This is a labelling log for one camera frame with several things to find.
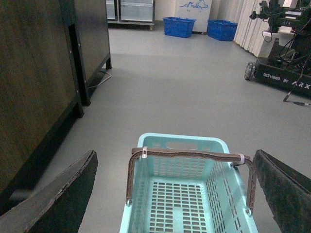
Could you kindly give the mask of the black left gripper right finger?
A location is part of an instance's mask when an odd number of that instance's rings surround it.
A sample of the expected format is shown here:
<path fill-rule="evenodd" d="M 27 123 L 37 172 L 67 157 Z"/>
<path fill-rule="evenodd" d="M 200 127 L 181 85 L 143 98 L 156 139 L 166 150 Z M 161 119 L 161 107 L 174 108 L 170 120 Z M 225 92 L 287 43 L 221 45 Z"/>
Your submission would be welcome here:
<path fill-rule="evenodd" d="M 283 233 L 311 231 L 311 179 L 263 150 L 253 159 L 258 181 Z"/>

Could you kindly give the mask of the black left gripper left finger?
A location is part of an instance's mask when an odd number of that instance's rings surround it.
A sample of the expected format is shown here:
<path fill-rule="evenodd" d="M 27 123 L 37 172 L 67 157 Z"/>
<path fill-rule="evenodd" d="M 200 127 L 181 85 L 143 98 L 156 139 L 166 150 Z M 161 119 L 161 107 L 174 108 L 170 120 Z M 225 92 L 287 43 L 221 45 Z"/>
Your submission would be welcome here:
<path fill-rule="evenodd" d="M 90 150 L 0 217 L 2 233 L 76 233 L 91 197 L 98 158 Z"/>

